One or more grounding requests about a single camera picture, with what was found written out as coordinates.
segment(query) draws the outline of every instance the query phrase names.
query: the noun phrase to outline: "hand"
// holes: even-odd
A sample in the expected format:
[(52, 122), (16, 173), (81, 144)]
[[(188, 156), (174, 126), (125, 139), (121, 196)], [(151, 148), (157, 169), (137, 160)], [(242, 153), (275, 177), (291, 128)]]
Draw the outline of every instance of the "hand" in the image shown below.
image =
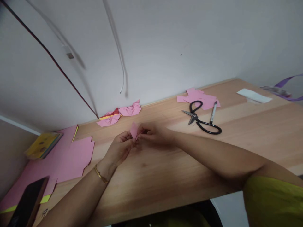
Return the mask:
[(130, 131), (125, 131), (114, 138), (103, 160), (117, 167), (126, 159), (134, 145)]
[(171, 144), (174, 140), (175, 132), (157, 123), (142, 123), (138, 128), (138, 138), (148, 140), (158, 144)]

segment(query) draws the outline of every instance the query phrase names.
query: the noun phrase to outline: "white cable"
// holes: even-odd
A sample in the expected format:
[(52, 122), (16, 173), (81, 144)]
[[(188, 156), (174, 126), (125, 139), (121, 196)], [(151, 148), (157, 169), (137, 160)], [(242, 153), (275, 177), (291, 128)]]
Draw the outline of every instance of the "white cable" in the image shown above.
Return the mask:
[(52, 30), (52, 32), (57, 36), (57, 38), (59, 39), (62, 47), (64, 48), (67, 56), (70, 59), (73, 59), (74, 56), (72, 54), (72, 51), (70, 49), (70, 47), (68, 46), (68, 44), (64, 41), (64, 38), (61, 36), (60, 32), (56, 29), (56, 27), (53, 25), (53, 23), (51, 22), (51, 20), (44, 14), (41, 12), (41, 10), (38, 9), (38, 7), (36, 7), (33, 3), (31, 3), (29, 0), (25, 0), (27, 1), (28, 4), (30, 4), (31, 7), (33, 7), (34, 10), (36, 10), (36, 12), (44, 19), (44, 21), (47, 23), (47, 25), (49, 26), (49, 28)]
[(125, 65), (124, 65), (124, 61), (123, 61), (123, 58), (122, 58), (122, 54), (121, 54), (122, 51), (121, 51), (121, 47), (120, 47), (117, 31), (115, 29), (114, 20), (112, 18), (111, 12), (110, 12), (109, 5), (108, 5), (108, 3), (107, 3), (106, 0), (102, 0), (102, 1), (103, 1), (103, 5), (104, 5), (104, 8), (105, 8), (106, 14), (107, 14), (108, 21), (110, 23), (111, 31), (113, 33), (113, 36), (114, 36), (114, 39), (115, 39), (115, 42), (116, 42), (116, 46), (117, 46), (118, 53), (119, 53), (119, 58), (120, 58), (120, 63), (121, 63), (122, 71), (123, 71), (123, 84), (122, 84), (122, 87), (120, 89), (120, 94), (121, 94), (121, 92), (123, 90), (123, 87), (124, 87), (124, 79), (125, 79), (125, 71), (126, 71), (125, 70)]

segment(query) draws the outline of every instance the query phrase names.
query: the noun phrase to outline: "gold bracelet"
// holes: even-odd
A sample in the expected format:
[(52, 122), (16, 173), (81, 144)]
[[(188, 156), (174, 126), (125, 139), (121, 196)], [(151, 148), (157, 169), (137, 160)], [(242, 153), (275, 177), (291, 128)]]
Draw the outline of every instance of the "gold bracelet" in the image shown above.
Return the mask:
[(98, 176), (101, 178), (101, 180), (102, 180), (105, 184), (107, 184), (107, 183), (108, 183), (107, 179), (106, 179), (105, 177), (102, 177), (102, 176), (100, 175), (100, 172), (97, 170), (97, 165), (95, 165), (94, 169), (95, 169), (96, 173), (98, 174)]

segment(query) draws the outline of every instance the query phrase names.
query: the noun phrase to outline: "scissors blade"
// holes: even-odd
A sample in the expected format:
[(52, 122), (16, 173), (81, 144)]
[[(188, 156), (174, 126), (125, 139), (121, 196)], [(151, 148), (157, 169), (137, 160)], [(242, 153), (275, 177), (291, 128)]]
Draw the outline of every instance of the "scissors blade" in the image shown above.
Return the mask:
[(182, 110), (184, 113), (190, 115), (190, 116), (193, 116), (193, 114), (191, 112), (188, 112), (188, 111), (185, 111), (185, 110)]
[(189, 123), (188, 123), (188, 125), (190, 125), (191, 123), (193, 123), (195, 121), (195, 118), (194, 117), (192, 117), (190, 120), (189, 120)]

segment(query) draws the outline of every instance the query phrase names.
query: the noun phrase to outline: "dark red cable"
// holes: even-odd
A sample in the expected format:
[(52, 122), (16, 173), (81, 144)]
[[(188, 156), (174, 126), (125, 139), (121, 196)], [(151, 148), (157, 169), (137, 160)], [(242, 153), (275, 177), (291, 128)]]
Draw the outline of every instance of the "dark red cable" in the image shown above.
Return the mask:
[(51, 59), (54, 61), (56, 66), (59, 68), (59, 70), (62, 72), (62, 74), (65, 76), (65, 78), (68, 80), (68, 82), (73, 86), (75, 91), (78, 93), (78, 95), (82, 98), (82, 100), (86, 103), (86, 105), (91, 109), (91, 111), (96, 115), (96, 117), (99, 119), (98, 115), (95, 113), (95, 111), (92, 110), (90, 105), (85, 101), (85, 99), (82, 97), (80, 92), (77, 90), (77, 88), (74, 86), (74, 84), (70, 81), (68, 76), (65, 74), (65, 72), (61, 69), (60, 65), (57, 63), (55, 58), (51, 55), (51, 53), (48, 51), (48, 49), (45, 47), (45, 45), (35, 36), (35, 34), (23, 23), (23, 21), (17, 16), (17, 14), (6, 4), (4, 0), (0, 0), (0, 2), (9, 10), (9, 12), (22, 24), (22, 26), (37, 40), (37, 42), (44, 48), (44, 50), (48, 53), (48, 55), (51, 57)]

